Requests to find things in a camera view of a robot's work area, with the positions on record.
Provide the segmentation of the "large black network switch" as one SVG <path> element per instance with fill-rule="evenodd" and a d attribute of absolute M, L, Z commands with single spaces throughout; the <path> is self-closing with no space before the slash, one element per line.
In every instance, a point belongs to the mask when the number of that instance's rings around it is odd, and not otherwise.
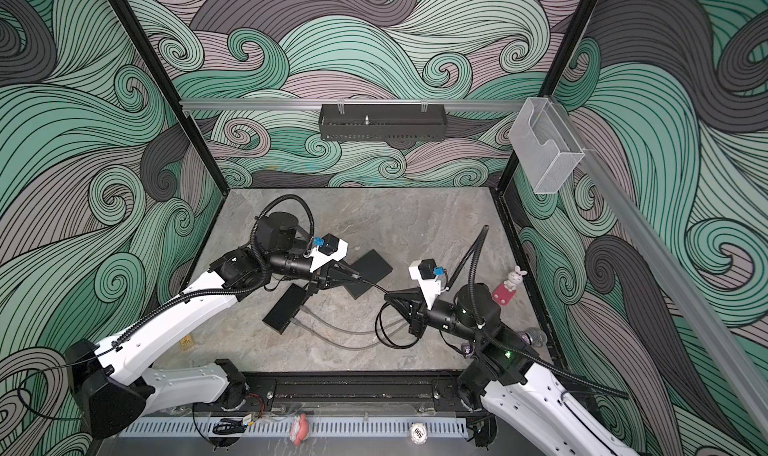
<path fill-rule="evenodd" d="M 350 267 L 357 271 L 362 279 L 374 284 L 381 282 L 393 271 L 392 266 L 376 250 L 370 250 L 351 263 Z M 357 300 L 371 289 L 371 286 L 364 282 L 355 282 L 346 284 L 344 289 L 354 300 Z"/>

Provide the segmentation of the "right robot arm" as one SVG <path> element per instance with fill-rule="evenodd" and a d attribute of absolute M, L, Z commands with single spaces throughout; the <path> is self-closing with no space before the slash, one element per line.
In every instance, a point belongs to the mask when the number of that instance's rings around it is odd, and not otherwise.
<path fill-rule="evenodd" d="M 562 380 L 602 395 L 627 398 L 627 393 L 555 367 L 539 357 L 522 336 L 502 322 L 501 308 L 487 285 L 476 280 L 489 228 L 461 260 L 468 281 L 453 300 L 441 294 L 457 282 L 432 259 L 411 264 L 412 289 L 391 291 L 384 305 L 394 309 L 421 339 L 433 328 L 462 339 L 470 364 L 459 375 L 457 391 L 470 409 L 482 409 L 515 428 L 546 455 L 632 455 L 634 449 L 611 434 L 569 391 Z"/>

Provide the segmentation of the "small black ribbed switch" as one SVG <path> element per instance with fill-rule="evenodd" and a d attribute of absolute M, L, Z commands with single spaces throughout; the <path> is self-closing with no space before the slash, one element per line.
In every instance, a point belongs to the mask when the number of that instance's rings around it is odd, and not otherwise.
<path fill-rule="evenodd" d="M 278 334 L 283 334 L 309 297 L 306 286 L 292 284 L 263 317 L 262 322 Z"/>

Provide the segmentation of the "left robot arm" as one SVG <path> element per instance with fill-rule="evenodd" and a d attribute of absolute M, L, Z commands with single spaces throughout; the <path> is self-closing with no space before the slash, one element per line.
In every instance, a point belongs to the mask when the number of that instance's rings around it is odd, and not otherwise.
<path fill-rule="evenodd" d="M 156 359 L 273 276 L 305 281 L 310 294 L 360 280 L 360 273 L 344 261 L 347 242 L 301 228 L 294 215 L 277 211 L 286 201 L 297 202 L 309 220 L 314 218 L 300 196 L 276 198 L 256 217 L 245 245 L 217 259 L 177 296 L 114 335 L 97 343 L 81 340 L 67 349 L 70 393 L 91 436 L 106 439 L 146 414 L 178 406 L 239 410 L 249 387 L 230 360 L 161 370 L 153 366 Z"/>

